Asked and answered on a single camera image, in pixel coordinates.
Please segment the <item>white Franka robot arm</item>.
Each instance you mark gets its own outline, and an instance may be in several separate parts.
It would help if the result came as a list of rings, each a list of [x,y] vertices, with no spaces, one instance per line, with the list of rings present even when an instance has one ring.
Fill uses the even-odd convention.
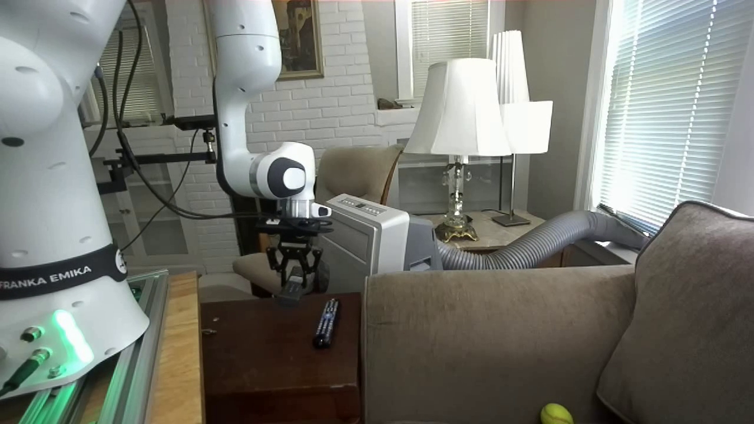
[[[136,305],[99,199],[77,107],[125,0],[0,0],[0,398],[79,379],[132,346]],[[312,148],[246,148],[245,114],[279,76],[271,0],[210,0],[219,182],[321,223]]]

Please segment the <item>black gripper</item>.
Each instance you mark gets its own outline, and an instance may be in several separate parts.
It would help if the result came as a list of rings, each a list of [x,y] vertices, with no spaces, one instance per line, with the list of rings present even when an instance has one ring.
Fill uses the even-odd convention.
[[[296,262],[310,274],[310,291],[325,293],[325,267],[321,262],[321,251],[312,246],[318,233],[330,233],[330,219],[285,219],[273,216],[263,221],[266,233],[276,233],[278,244],[266,251],[269,267],[273,271],[276,293],[285,287],[283,271],[289,262]]]

